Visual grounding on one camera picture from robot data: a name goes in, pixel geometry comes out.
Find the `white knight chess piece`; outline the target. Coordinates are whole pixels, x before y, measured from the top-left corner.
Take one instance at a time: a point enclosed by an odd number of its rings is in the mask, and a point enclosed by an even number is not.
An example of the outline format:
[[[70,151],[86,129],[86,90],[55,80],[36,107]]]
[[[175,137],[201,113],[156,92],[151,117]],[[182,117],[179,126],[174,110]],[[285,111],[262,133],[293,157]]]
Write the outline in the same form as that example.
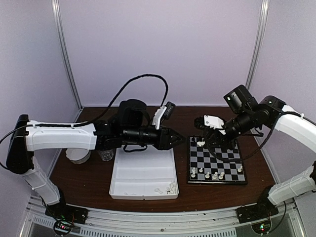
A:
[[[198,142],[197,142],[197,146],[198,146],[198,147],[203,147],[204,144],[205,144],[204,141],[198,141]]]

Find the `black white chess board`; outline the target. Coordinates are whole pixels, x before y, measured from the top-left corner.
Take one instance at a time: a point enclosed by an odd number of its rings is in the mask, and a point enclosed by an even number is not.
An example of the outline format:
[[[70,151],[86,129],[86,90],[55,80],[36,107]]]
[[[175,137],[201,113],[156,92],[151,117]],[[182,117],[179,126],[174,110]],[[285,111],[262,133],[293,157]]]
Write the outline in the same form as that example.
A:
[[[223,148],[213,148],[214,157],[208,149],[191,146],[187,138],[187,183],[188,184],[225,184],[225,185],[247,185],[248,180],[244,170],[242,156],[238,147],[233,150]],[[192,168],[197,169],[197,179],[192,179]],[[203,173],[199,172],[200,168],[204,169]],[[205,178],[205,174],[210,172],[210,179]],[[216,180],[212,175],[218,172]],[[224,172],[224,178],[219,180],[219,175]]]

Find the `white plastic compartment tray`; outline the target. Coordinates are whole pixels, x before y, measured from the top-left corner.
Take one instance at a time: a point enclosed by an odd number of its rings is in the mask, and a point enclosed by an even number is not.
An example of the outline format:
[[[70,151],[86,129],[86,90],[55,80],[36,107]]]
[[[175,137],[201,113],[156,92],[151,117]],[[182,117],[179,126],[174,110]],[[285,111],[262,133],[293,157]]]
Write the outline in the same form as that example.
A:
[[[161,196],[130,196],[123,188],[130,183],[174,181],[176,192]],[[174,150],[157,150],[148,146],[141,152],[116,150],[109,195],[119,200],[166,200],[179,195]]]

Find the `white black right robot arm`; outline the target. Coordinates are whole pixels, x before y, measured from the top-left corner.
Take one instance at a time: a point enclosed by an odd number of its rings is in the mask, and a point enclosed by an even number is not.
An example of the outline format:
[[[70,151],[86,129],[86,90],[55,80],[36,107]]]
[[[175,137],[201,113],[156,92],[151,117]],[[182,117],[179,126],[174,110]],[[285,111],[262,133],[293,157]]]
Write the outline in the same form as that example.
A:
[[[219,116],[205,114],[195,120],[195,127],[203,131],[203,147],[212,155],[216,147],[232,149],[238,137],[264,126],[270,131],[260,147],[277,131],[315,153],[315,122],[281,99],[268,95],[258,102],[244,85],[239,85],[228,92],[224,100],[235,114],[233,118],[224,120]],[[253,207],[253,214],[263,218],[278,204],[315,190],[316,165],[313,163],[282,183],[265,188]]]

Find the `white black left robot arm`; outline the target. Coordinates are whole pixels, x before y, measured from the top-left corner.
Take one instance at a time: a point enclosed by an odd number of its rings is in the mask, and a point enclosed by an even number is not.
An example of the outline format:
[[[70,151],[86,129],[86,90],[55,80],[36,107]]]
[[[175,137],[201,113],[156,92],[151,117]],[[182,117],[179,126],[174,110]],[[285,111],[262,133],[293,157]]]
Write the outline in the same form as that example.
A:
[[[161,123],[170,118],[175,104],[168,102],[157,109],[154,117],[147,105],[137,99],[122,101],[116,114],[107,121],[95,119],[82,123],[39,123],[27,114],[20,115],[15,129],[7,134],[10,143],[4,169],[22,175],[42,198],[47,210],[60,219],[71,215],[62,190],[54,185],[36,161],[34,152],[67,149],[69,159],[84,159],[90,151],[109,151],[128,145],[142,148],[151,145],[166,151],[182,144],[185,138]]]

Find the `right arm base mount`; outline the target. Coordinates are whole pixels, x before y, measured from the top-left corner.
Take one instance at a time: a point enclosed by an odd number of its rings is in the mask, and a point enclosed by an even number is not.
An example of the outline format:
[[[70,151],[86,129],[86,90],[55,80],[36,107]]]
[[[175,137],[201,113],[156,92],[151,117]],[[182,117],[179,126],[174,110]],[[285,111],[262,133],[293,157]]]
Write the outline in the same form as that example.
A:
[[[236,209],[236,212],[239,223],[250,223],[253,232],[259,235],[268,234],[272,230],[271,217],[279,213],[277,207],[262,209],[258,204],[242,205]]]

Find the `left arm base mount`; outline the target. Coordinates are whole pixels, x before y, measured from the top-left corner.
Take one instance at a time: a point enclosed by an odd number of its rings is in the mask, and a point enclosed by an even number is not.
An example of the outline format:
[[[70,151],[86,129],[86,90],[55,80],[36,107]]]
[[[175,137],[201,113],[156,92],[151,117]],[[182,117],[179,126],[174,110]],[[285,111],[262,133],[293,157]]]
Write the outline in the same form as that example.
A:
[[[59,236],[65,236],[73,230],[77,230],[77,224],[85,224],[88,210],[82,207],[71,205],[46,206],[45,215],[52,217],[54,232]]]

